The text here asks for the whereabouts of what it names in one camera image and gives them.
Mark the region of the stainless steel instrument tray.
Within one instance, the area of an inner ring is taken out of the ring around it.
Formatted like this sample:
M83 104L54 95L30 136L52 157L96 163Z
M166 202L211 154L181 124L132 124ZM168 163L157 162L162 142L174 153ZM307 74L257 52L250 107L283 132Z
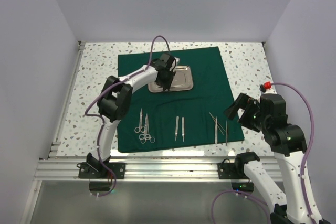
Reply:
M190 66L177 66L175 70L176 74L174 76L170 89L165 90L165 92L178 92L178 91L191 90L194 86L194 82ZM155 82L148 84L148 90L151 93L164 92L163 88L157 85Z

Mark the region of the steel scalpel handle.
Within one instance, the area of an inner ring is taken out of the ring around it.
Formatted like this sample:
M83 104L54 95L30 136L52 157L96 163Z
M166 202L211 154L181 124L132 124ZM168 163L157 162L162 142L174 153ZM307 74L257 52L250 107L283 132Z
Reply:
M181 126L182 126L182 141L185 141L185 117L182 117L182 122L181 122Z
M179 132L179 116L176 116L176 122L175 122L175 141L177 141L177 136L178 136L178 132Z

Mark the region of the broad steel tweezers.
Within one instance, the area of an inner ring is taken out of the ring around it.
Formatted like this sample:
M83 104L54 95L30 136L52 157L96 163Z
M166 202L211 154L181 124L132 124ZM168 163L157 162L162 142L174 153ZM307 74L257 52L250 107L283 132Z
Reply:
M215 118L215 144L218 144L218 123L217 123L217 117Z

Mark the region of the thin steel tweezers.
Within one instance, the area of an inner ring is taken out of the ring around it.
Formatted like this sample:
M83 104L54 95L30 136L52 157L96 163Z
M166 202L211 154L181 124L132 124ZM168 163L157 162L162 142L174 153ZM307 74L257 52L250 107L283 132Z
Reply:
M218 130L224 135L225 133L225 129L220 125L220 123L218 122L218 119L216 117L214 117L211 113L209 113L211 118L213 119L213 121L215 122L215 124L217 125Z

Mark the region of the green surgical cloth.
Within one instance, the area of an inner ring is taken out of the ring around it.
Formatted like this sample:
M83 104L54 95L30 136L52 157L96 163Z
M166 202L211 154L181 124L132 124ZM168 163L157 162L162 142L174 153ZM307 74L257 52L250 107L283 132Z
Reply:
M224 111L233 104L234 97L229 85L221 53L218 47L172 51L180 58L180 64L190 66L194 86L188 91L151 93L143 87L132 95L129 112L117 129L118 150L121 153L149 152L180 147L192 147L215 143L217 117L225 129L228 123L228 142L244 140L238 118L227 120ZM141 144L134 129L139 125L140 110L149 118L149 132L155 142ZM179 116L177 141L175 122ZM182 117L185 117L185 141L182 141ZM224 135L218 130L218 143L225 143Z

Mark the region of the steel ring-handled scissors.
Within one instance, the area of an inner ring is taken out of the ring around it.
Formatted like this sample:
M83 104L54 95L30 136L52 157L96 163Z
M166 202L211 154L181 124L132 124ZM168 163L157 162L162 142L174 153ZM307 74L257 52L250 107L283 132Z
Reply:
M139 114L139 125L134 129L135 133L144 133L145 132L145 126L142 125L143 121L143 110L140 110Z
M141 141L147 141L151 138L151 135L148 133L147 127L145 126L143 128L143 132L139 135L139 140Z

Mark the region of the steel forceps with ring handles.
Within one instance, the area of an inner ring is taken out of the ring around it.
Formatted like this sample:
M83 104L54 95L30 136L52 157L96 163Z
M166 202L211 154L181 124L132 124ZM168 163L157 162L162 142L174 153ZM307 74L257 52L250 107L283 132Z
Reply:
M144 124L144 126L147 127L148 133L150 134L150 132L149 132L149 118L148 118L148 115L145 116L145 124ZM146 142L154 143L155 142L155 137L151 136L151 138L149 140L147 140L147 141L140 141L141 144L145 144Z

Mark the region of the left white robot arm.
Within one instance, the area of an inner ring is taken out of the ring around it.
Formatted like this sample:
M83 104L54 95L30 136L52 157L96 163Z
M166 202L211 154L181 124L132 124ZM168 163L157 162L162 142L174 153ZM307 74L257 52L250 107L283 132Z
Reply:
M132 95L152 82L164 91L169 90L179 63L179 58L163 53L160 58L149 59L148 64L128 75L107 78L100 95L85 110L85 116L102 120L96 147L86 158L86 165L96 178L113 173L108 165L112 140L119 123L130 109Z

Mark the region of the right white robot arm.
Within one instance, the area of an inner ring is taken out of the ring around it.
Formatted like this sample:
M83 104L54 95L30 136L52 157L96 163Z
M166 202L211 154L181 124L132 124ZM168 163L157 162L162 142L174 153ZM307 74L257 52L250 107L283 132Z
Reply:
M263 134L282 175L284 189L264 170L255 152L238 154L234 160L236 176L250 179L262 195L270 211L269 223L327 223L314 200L304 160L305 135L299 126L288 123L283 97L265 93L256 100L241 93L224 114L232 120L240 109L239 123Z

